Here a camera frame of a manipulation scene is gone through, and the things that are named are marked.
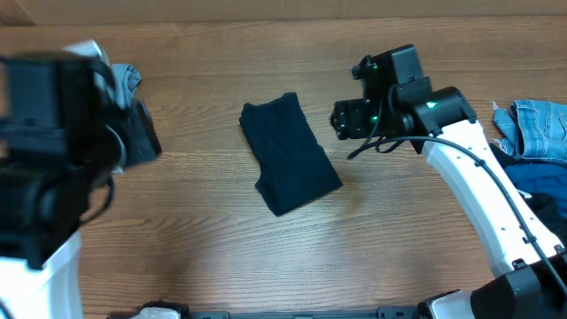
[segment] black cable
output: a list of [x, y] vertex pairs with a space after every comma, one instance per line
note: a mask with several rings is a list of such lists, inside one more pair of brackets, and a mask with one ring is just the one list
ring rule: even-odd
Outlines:
[[81, 221], [81, 226], [85, 226], [86, 224], [96, 220], [96, 218], [100, 217], [112, 204], [114, 199], [114, 180], [112, 176], [108, 177], [108, 181], [106, 182], [106, 185], [108, 185], [108, 196], [106, 197], [105, 204], [102, 207], [100, 207], [100, 209], [96, 213], [91, 215], [89, 218], [87, 218], [84, 221]]
[[490, 169], [490, 167], [488, 165], [486, 165], [486, 162], [483, 159], [480, 159], [475, 153], [467, 150], [466, 148], [460, 146], [459, 144], [447, 141], [447, 140], [442, 139], [442, 138], [430, 137], [430, 136], [403, 136], [403, 137], [392, 137], [392, 138], [388, 138], [388, 139], [385, 139], [385, 140], [378, 140], [378, 141], [375, 141], [373, 143], [364, 145], [361, 148], [359, 148], [358, 150], [356, 150], [356, 151], [352, 152], [350, 155], [348, 155], [348, 159], [352, 160], [361, 152], [364, 152], [367, 149], [370, 149], [372, 147], [378, 147], [380, 145], [389, 144], [389, 143], [393, 143], [393, 142], [402, 142], [403, 143], [403, 142], [406, 142], [406, 141], [434, 142], [434, 143], [440, 143], [440, 144], [445, 144], [447, 146], [451, 146], [451, 147], [455, 148], [456, 150], [461, 151], [465, 155], [472, 158], [475, 161], [475, 166], [482, 167], [486, 171], [486, 173], [496, 183], [496, 186], [498, 186], [498, 188], [502, 192], [502, 195], [504, 196], [506, 201], [508, 201], [508, 204], [510, 205], [510, 208], [512, 209], [512, 212], [516, 216], [518, 222], [520, 223], [520, 227], [524, 231], [527, 240], [532, 244], [533, 249], [538, 254], [541, 261], [543, 261], [546, 268], [551, 273], [551, 276], [557, 282], [557, 285], [559, 286], [559, 289], [562, 291], [563, 296], [565, 298], [567, 298], [567, 286], [565, 285], [565, 283], [563, 282], [563, 280], [561, 279], [561, 277], [559, 276], [559, 274], [557, 273], [557, 271], [555, 270], [553, 265], [551, 265], [551, 262], [549, 262], [549, 259], [546, 256], [546, 254], [544, 254], [543, 251], [541, 250], [540, 245], [537, 243], [538, 239], [532, 234], [532, 232], [528, 228], [528, 225], [525, 223], [524, 218], [522, 217], [522, 214], [520, 213], [516, 204], [514, 203], [514, 199], [512, 199], [512, 197], [510, 196], [510, 194], [506, 190], [506, 187], [504, 187], [504, 185], [502, 184], [502, 182], [500, 181], [498, 176], [496, 176], [494, 171], [492, 169]]
[[378, 115], [376, 117], [377, 118], [376, 118], [376, 123], [374, 123], [374, 128], [372, 128], [372, 132], [370, 132], [370, 135], [366, 138], [366, 141], [362, 143], [362, 146], [368, 145], [368, 143], [370, 143], [372, 137], [374, 137], [374, 134], [378, 130], [378, 126], [380, 125], [380, 119], [382, 119], [382, 100], [380, 100], [380, 106], [378, 107]]

